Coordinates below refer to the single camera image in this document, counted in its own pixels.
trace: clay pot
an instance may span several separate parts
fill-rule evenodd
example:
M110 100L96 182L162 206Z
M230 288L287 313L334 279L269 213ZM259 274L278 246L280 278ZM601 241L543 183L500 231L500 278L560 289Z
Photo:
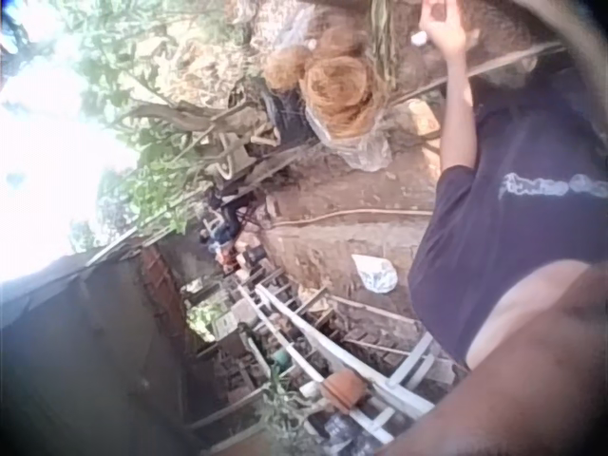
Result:
M352 370L341 370L327 377L321 393L334 407L348 414L365 395L368 385Z

